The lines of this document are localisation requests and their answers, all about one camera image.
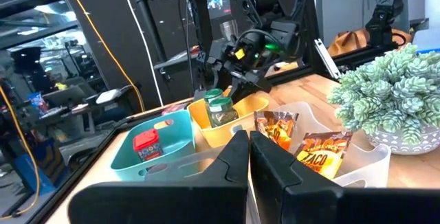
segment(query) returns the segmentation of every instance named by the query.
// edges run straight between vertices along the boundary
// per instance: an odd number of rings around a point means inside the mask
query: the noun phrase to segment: taco seasoning packet
[[[289,150],[297,113],[286,111],[255,111],[255,129],[285,150]]]
[[[333,179],[349,147],[351,132],[306,133],[298,150],[297,160],[322,176]]]

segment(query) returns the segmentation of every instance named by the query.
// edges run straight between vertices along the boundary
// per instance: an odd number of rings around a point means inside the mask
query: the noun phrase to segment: computer screen
[[[206,0],[208,4],[209,17],[216,19],[231,13],[230,0]]]

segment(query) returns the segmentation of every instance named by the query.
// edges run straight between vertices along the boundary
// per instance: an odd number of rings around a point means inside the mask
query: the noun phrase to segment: green jar lid
[[[212,112],[226,111],[231,109],[233,105],[231,98],[222,97],[211,101],[211,103],[209,103],[209,109]]]
[[[222,95],[223,95],[223,91],[221,89],[211,89],[205,92],[203,98],[205,99],[206,102],[209,103],[211,99],[217,98],[219,96],[221,97]]]

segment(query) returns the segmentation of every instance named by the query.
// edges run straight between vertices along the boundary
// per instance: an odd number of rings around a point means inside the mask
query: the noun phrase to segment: green succulent
[[[348,71],[327,96],[347,130],[402,132],[406,144],[420,144],[422,126],[440,128],[440,54],[417,54],[415,45],[386,52]]]

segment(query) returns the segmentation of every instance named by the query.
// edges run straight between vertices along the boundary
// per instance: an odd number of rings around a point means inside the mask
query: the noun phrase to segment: white plant pot
[[[374,135],[366,135],[371,145],[388,145],[396,155],[420,155],[436,149],[440,145],[440,128],[425,126],[422,128],[419,144],[405,144],[401,137],[402,132],[389,133],[379,130]]]

